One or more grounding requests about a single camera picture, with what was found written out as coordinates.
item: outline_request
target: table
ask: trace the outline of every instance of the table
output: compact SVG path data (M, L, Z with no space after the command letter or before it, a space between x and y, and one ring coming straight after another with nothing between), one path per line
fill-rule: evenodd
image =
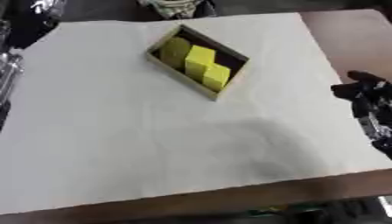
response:
M151 199L8 214L0 216L0 221L7 223L28 223L31 221L49 223L102 222L168 215L230 212L309 200L336 200L389 194L392 192L390 173L391 170L359 172L327 178L289 180L266 185L231 187L223 190L182 193Z

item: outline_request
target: yellow block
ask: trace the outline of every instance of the yellow block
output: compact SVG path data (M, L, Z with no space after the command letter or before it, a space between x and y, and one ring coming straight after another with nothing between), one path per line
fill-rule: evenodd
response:
M215 50L194 45L185 59L185 73L192 79L202 82L203 74L215 62Z
M215 92L220 92L228 83L230 77L230 68L213 64L203 77L203 85Z

